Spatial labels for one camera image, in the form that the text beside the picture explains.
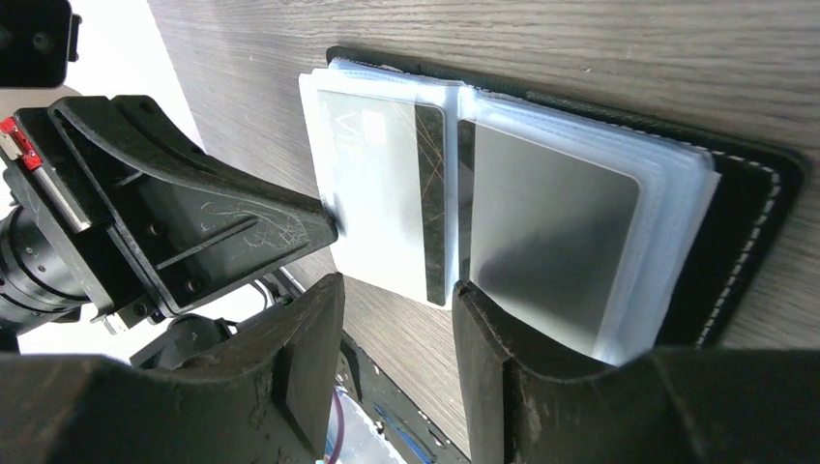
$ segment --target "black mechanical bracket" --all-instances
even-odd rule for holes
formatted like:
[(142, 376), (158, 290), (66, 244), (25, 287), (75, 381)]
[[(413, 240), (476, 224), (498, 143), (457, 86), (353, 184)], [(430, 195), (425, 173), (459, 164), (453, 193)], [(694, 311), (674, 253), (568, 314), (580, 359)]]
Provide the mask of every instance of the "black mechanical bracket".
[(820, 459), (820, 353), (657, 348), (615, 368), (473, 283), (453, 327), (474, 464)]
[(312, 463), (324, 446), (344, 285), (327, 275), (174, 370), (0, 355), (0, 461)]
[(207, 156), (148, 97), (67, 98), (0, 130), (19, 203), (0, 234), (6, 332), (88, 301), (113, 332), (174, 317), (337, 238), (319, 200)]

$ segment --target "wooden surface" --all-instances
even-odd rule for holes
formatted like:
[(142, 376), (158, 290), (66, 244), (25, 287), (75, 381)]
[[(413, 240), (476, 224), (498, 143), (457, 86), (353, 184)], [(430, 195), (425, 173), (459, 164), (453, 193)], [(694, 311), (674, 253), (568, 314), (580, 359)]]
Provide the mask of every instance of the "wooden surface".
[[(316, 195), (297, 76), (333, 44), (416, 55), (570, 97), (768, 139), (820, 160), (816, 0), (149, 0), (208, 152)], [(820, 347), (820, 188), (726, 336)], [(310, 285), (327, 251), (291, 269)], [(451, 318), (347, 280), (345, 329), (467, 450)]]

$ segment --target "card holder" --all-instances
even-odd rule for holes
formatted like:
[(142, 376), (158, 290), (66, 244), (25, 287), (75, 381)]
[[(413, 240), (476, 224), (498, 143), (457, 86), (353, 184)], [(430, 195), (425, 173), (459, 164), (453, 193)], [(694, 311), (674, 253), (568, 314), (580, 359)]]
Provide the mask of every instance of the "card holder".
[(462, 279), (595, 359), (621, 364), (651, 348), (693, 239), (687, 224), (714, 192), (711, 157), (496, 94), (467, 96), (461, 118), (477, 123)]
[(391, 72), (463, 81), (640, 133), (708, 151), (722, 177), (682, 270), (660, 326), (657, 345), (709, 346), (719, 340), (760, 269), (805, 182), (807, 163), (791, 150), (673, 122), (566, 99), (524, 82), (466, 72), (415, 58), (335, 46), (336, 58)]

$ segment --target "red clip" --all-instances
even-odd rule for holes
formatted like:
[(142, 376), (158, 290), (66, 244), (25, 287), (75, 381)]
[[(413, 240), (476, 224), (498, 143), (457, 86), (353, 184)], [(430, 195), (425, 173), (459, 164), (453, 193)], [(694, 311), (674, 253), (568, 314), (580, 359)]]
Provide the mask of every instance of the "red clip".
[(34, 145), (28, 141), (22, 130), (17, 127), (14, 118), (6, 118), (0, 122), (0, 131), (11, 137), (23, 152), (21, 158), (26, 169), (33, 171), (43, 165), (43, 160), (37, 150), (34, 149)]

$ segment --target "black plastic part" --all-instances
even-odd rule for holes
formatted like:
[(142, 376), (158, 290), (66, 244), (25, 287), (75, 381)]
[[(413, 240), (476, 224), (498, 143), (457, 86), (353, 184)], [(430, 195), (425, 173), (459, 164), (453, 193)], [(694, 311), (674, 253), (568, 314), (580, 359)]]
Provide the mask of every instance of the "black plastic part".
[(613, 368), (454, 294), (474, 464), (814, 462), (820, 353), (656, 349)]
[(0, 87), (58, 87), (76, 61), (79, 16), (68, 0), (0, 2)]
[(17, 335), (9, 331), (0, 331), (0, 353), (20, 354), (20, 345), (17, 342)]
[(0, 224), (0, 331), (15, 335), (87, 302), (82, 288), (28, 211)]
[(277, 318), (174, 370), (0, 356), (0, 460), (313, 464), (324, 457), (343, 311), (342, 277), (328, 275)]
[(530, 82), (344, 46), (327, 50), (328, 63), (336, 58), (460, 80), (490, 92), (709, 150), (721, 174), (720, 183), (675, 287), (657, 345), (710, 346), (719, 341), (809, 176), (805, 157), (794, 150), (568, 99)]
[[(265, 275), (294, 300), (302, 291), (281, 270)], [(240, 328), (258, 324), (282, 311), (284, 304), (270, 307), (243, 321)], [(353, 338), (342, 332), (336, 372), (337, 384), (347, 391), (407, 462), (466, 463), (470, 460), (416, 403), (365, 353)]]
[(53, 323), (55, 324), (73, 324), (75, 322), (79, 322), (80, 316), (82, 315), (82, 308), (76, 307), (71, 311), (63, 314), (62, 316), (54, 319)]
[(50, 114), (113, 219), (108, 240), (166, 316), (337, 238), (319, 200), (208, 157), (147, 97), (67, 98)]
[(337, 237), (319, 200), (205, 155), (147, 97), (69, 98), (15, 123), (42, 166), (3, 157), (4, 178), (100, 315), (183, 314)]
[(223, 319), (186, 314), (174, 319), (162, 335), (131, 356), (131, 365), (140, 369), (173, 369), (230, 336)]

